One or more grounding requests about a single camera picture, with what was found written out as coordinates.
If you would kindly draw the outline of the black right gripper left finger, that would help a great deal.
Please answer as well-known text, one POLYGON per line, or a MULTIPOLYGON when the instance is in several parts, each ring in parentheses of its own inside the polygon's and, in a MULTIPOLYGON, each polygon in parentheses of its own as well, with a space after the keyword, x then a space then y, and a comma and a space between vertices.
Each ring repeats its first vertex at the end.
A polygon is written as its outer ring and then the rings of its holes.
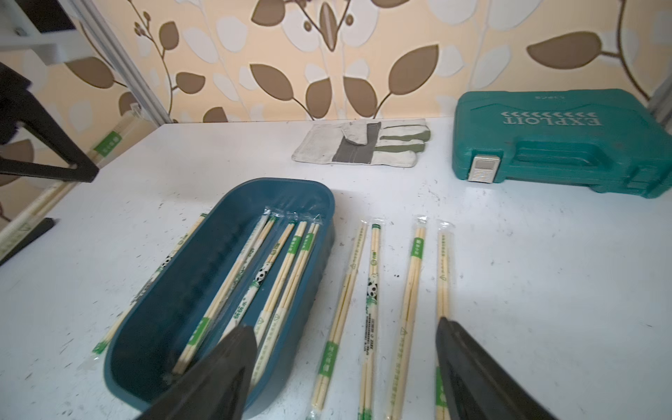
POLYGON ((253 328, 238 325, 140 419, 241 419, 257 358, 253 328))

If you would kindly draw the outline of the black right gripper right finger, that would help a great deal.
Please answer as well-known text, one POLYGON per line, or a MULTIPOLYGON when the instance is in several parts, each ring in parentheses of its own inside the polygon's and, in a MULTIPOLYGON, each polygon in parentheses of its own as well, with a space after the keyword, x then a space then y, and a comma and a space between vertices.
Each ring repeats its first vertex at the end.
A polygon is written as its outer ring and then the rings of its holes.
POLYGON ((436 348, 452 419, 556 419, 457 321, 439 320, 436 348))

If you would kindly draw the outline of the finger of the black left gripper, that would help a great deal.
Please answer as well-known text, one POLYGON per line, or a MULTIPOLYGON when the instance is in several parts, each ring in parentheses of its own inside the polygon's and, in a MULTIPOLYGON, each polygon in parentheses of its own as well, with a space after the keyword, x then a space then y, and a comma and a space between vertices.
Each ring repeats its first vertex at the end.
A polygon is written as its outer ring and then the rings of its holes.
POLYGON ((29 91, 31 82, 8 66, 1 66, 1 145, 19 128, 33 134, 68 166, 47 166, 1 157, 1 174, 46 180, 91 183, 98 166, 75 144, 29 91))

